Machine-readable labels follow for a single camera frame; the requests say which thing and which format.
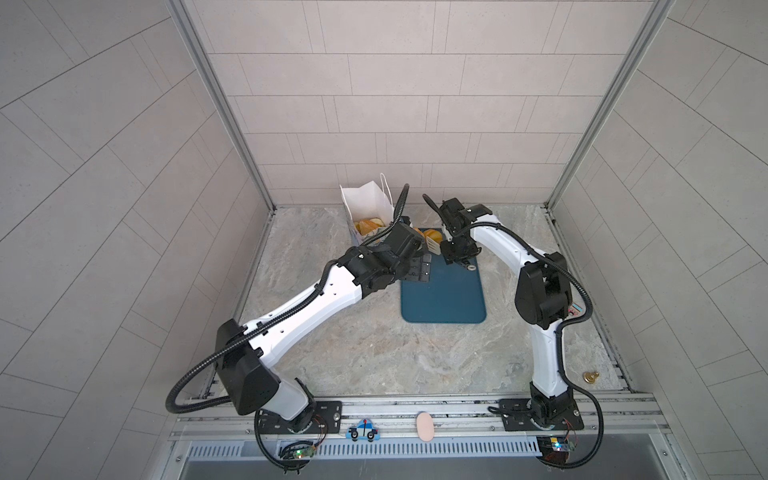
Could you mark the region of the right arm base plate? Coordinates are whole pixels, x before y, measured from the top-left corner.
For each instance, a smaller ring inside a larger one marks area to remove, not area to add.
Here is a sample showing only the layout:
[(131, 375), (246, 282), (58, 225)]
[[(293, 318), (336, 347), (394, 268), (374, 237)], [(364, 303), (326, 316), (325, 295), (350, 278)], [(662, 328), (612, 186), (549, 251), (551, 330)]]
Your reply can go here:
[(494, 406), (505, 431), (565, 431), (583, 430), (584, 422), (574, 399), (563, 396), (554, 399), (501, 399)]

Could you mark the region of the floral paper gift bag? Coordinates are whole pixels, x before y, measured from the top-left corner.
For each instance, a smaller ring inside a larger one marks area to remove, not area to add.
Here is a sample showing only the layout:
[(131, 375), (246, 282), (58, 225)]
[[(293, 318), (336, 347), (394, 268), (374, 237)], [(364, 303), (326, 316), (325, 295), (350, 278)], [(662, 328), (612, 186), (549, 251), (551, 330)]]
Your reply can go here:
[(359, 187), (341, 187), (340, 192), (353, 245), (359, 245), (364, 240), (354, 226), (356, 222), (370, 218), (383, 220), (384, 226), (392, 222), (395, 201), (383, 173), (379, 174), (377, 181)]

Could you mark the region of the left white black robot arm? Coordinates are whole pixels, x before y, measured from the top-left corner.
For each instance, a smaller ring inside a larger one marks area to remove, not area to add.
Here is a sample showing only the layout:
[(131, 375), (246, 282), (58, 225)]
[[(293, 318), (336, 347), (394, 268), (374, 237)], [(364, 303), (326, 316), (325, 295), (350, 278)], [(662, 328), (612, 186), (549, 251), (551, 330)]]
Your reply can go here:
[[(413, 259), (426, 251), (423, 235), (402, 222), (409, 190), (402, 189), (392, 222), (381, 232), (328, 261), (319, 280), (273, 312), (238, 324), (229, 320), (217, 333), (216, 350), (185, 373), (170, 389), (165, 408), (187, 414), (232, 403), (245, 416), (262, 411), (279, 416), (293, 433), (313, 422), (316, 401), (299, 380), (283, 380), (273, 366), (299, 340), (341, 310), (404, 279)], [(181, 391), (213, 367), (226, 394), (181, 405)]]

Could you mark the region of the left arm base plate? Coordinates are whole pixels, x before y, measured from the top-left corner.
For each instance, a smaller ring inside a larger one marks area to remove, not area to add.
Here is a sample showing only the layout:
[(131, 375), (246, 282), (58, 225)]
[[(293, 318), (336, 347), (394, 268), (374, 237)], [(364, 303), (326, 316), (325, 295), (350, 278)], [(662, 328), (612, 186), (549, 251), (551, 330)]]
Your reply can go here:
[(313, 401), (295, 419), (285, 420), (276, 413), (260, 411), (257, 430), (267, 435), (337, 434), (343, 403), (341, 401)]

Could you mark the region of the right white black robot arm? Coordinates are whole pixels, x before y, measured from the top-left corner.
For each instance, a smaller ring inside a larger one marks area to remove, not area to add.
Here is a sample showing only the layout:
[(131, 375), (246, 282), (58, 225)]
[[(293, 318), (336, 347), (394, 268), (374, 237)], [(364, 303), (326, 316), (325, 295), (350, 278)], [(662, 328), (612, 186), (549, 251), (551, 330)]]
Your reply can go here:
[(528, 407), (531, 423), (542, 430), (569, 424), (576, 411), (574, 393), (579, 392), (595, 406), (597, 430), (603, 433), (604, 417), (598, 400), (566, 373), (563, 330), (589, 320), (594, 305), (568, 270), (565, 257), (534, 248), (484, 205), (466, 208), (456, 198), (440, 205), (428, 195), (423, 199), (446, 230), (447, 239), (440, 244), (446, 262), (467, 263), (487, 249), (516, 274), (514, 305), (529, 325), (532, 342), (534, 367)]

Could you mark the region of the metal tongs with white tips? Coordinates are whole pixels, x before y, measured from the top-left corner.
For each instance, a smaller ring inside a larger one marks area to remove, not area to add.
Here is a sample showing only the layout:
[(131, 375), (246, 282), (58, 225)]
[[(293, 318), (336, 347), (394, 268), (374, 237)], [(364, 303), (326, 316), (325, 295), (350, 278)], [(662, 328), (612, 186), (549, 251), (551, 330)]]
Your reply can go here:
[[(426, 247), (431, 254), (441, 255), (440, 244), (431, 237), (425, 237)], [(471, 263), (469, 260), (460, 260), (458, 262), (460, 266), (468, 271), (476, 271), (477, 266)]]

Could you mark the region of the reddish brown croissant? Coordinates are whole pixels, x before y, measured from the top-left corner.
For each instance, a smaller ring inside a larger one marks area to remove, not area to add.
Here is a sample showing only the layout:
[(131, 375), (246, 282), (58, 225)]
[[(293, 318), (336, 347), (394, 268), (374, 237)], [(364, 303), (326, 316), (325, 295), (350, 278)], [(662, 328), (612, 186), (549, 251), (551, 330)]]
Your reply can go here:
[(380, 218), (367, 218), (354, 222), (354, 226), (361, 237), (370, 236), (386, 227), (386, 224)]

